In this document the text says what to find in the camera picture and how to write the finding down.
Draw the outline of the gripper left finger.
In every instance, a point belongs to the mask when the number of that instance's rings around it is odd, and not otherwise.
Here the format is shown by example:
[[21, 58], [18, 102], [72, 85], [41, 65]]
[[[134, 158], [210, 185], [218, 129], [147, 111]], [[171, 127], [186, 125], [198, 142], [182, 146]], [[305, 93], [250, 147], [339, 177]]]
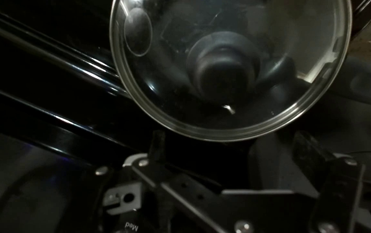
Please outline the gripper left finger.
[[247, 187], [247, 152], [153, 131], [143, 155], [98, 136], [76, 139], [76, 155], [110, 168], [78, 194], [88, 209], [81, 233], [233, 233], [237, 205], [221, 195]]

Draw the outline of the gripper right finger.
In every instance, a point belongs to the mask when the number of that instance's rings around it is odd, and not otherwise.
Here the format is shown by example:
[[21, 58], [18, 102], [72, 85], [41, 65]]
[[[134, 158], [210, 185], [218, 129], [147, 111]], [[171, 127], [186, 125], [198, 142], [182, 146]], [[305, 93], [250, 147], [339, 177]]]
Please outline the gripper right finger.
[[292, 159], [319, 192], [309, 219], [310, 233], [371, 233], [357, 223], [360, 208], [371, 213], [371, 180], [364, 178], [365, 163], [334, 155], [305, 131], [294, 134]]

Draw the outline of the glass lid with black knob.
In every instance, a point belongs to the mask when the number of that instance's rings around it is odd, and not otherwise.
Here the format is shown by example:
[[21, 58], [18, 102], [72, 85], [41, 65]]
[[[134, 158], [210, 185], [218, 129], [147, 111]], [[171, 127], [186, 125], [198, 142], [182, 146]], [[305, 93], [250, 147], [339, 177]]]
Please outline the glass lid with black knob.
[[113, 62], [132, 100], [194, 139], [276, 131], [326, 93], [347, 54], [350, 0], [113, 0]]

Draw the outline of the black glass-top stove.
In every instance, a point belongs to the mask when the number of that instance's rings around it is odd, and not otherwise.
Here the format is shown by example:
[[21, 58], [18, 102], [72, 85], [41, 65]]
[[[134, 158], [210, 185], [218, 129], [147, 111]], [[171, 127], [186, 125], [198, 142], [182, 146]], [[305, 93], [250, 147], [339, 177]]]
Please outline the black glass-top stove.
[[[113, 0], [0, 0], [0, 233], [81, 233], [78, 196], [110, 168], [77, 156], [80, 136], [143, 155], [153, 131], [178, 134], [130, 97], [109, 40]], [[233, 233], [310, 233], [319, 192], [292, 159], [297, 131], [366, 164], [371, 180], [371, 62], [347, 56], [308, 111], [268, 134], [231, 142], [247, 152], [247, 187], [226, 188]]]

